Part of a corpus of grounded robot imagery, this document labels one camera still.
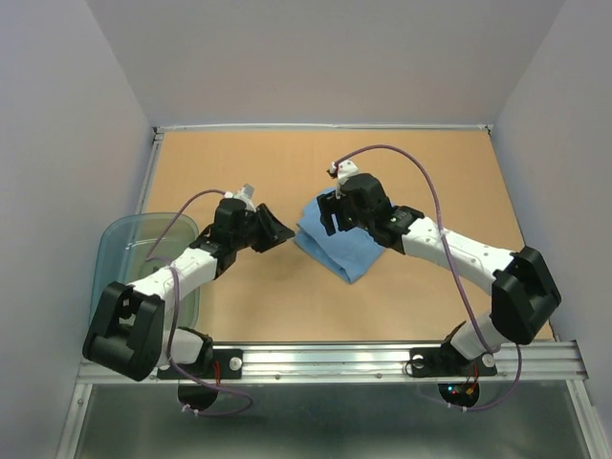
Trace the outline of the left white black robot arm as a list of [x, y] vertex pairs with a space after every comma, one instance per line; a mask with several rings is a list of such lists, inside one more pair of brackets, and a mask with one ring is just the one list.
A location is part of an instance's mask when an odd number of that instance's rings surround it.
[[177, 258], [144, 278], [104, 288], [83, 343], [84, 358], [136, 382], [171, 364], [193, 377], [206, 375], [212, 340], [179, 326], [182, 300], [227, 271], [243, 249], [262, 253], [294, 235], [266, 205], [222, 199], [212, 223]]

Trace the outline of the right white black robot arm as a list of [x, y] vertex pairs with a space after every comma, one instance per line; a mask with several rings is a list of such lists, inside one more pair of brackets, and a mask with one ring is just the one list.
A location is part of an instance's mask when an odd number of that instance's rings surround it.
[[561, 303], [539, 251], [490, 247], [442, 229], [421, 211], [392, 204], [369, 173], [356, 173], [335, 190], [318, 195], [317, 206], [328, 235], [365, 230], [378, 245], [445, 268], [490, 296], [488, 313], [471, 316], [439, 346], [413, 351], [405, 370], [412, 377], [464, 376], [504, 343], [527, 345]]

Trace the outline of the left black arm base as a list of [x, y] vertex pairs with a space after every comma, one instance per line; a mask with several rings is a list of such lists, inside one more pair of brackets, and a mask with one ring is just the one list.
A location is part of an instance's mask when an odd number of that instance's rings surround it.
[[240, 380], [244, 352], [240, 348], [209, 348], [194, 363], [179, 363], [178, 367], [201, 380]]

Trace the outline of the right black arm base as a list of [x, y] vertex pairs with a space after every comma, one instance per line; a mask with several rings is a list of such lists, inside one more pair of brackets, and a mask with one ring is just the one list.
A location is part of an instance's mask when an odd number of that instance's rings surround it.
[[442, 347], [411, 348], [404, 373], [413, 378], [466, 378], [497, 375], [495, 365], [488, 367], [482, 360], [468, 361], [453, 350]]

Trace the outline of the light blue long sleeve shirt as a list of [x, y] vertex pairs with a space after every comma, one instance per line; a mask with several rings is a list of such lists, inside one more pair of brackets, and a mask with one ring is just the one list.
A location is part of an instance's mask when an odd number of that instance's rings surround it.
[[384, 248], [359, 228], [329, 236], [319, 217], [320, 210], [314, 198], [305, 205], [297, 222], [295, 244], [346, 283], [356, 283], [381, 257]]

